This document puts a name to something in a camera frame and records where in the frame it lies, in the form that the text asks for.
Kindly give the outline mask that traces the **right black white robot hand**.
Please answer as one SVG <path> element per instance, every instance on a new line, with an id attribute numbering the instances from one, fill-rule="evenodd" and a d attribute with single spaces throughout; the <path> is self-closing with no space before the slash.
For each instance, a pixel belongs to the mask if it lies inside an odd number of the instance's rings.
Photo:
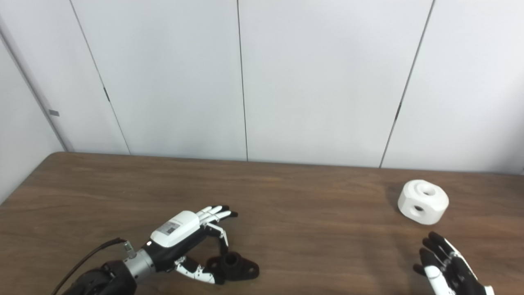
<path id="1" fill-rule="evenodd" d="M 464 256 L 446 238 L 431 231 L 422 244 L 420 263 L 412 269 L 428 280 L 434 294 L 494 295 L 494 288 L 479 282 Z"/>

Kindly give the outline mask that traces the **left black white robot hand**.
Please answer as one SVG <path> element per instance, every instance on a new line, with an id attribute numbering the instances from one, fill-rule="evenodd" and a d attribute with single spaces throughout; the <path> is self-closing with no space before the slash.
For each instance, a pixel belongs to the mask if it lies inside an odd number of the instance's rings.
<path id="1" fill-rule="evenodd" d="M 182 211 L 153 231 L 142 250 L 148 254 L 155 272 L 176 271 L 194 280 L 224 284 L 225 279 L 187 253 L 208 236 L 218 239 L 220 254 L 228 253 L 227 233 L 219 222 L 237 216 L 227 205 L 207 206 L 196 213 Z"/>

